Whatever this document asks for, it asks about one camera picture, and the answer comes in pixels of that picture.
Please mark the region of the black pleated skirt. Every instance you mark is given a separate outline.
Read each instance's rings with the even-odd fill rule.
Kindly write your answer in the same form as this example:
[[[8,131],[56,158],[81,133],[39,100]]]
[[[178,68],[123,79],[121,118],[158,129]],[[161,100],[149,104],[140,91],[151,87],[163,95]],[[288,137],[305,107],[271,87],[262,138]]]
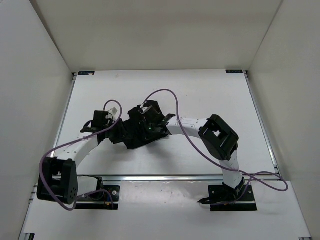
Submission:
[[[139,128],[139,117],[138,117],[138,106],[132,108],[128,111],[129,119],[123,122],[125,131],[128,133],[128,136],[125,138],[123,143],[129,150],[137,149],[143,146],[146,146],[157,140],[144,140],[141,136],[141,131]]]

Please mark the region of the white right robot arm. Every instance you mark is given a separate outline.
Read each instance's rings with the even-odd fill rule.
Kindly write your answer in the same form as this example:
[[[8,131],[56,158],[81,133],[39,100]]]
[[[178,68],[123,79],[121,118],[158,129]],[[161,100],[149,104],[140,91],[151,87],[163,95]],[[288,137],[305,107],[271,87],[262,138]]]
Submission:
[[[244,178],[238,163],[239,136],[220,116],[213,114],[209,118],[198,119],[177,114],[163,116],[158,102],[151,100],[139,105],[138,112],[147,125],[149,135],[184,135],[189,142],[191,137],[200,139],[209,154],[219,162],[226,198],[236,200],[242,195]]]

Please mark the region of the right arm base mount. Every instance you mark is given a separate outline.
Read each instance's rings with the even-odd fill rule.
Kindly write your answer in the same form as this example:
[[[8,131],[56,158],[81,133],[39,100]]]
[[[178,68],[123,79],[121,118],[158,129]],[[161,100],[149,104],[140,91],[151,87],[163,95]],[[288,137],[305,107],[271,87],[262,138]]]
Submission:
[[[209,185],[208,197],[202,198],[198,203],[209,205],[211,212],[251,212],[257,211],[253,188],[244,186],[238,195],[234,195],[223,185]]]

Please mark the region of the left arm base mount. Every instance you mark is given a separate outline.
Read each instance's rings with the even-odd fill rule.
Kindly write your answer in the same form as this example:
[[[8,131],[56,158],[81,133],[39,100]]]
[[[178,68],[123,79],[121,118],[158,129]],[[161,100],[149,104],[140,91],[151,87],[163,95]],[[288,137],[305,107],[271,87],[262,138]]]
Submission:
[[[76,203],[76,210],[118,210],[121,186],[108,183],[102,177],[97,179],[96,191],[104,189],[105,192],[96,192],[82,196]]]

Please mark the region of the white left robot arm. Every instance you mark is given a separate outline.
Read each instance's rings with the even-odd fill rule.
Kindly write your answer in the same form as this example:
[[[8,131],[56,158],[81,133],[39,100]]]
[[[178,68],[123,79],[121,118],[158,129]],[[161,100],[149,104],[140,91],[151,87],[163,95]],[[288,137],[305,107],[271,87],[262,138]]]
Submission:
[[[77,174],[77,167],[107,137],[105,132],[116,121],[118,110],[96,110],[76,140],[54,157],[46,156],[40,165],[36,196],[39,200],[71,205],[79,198],[100,199],[107,192],[103,179]]]

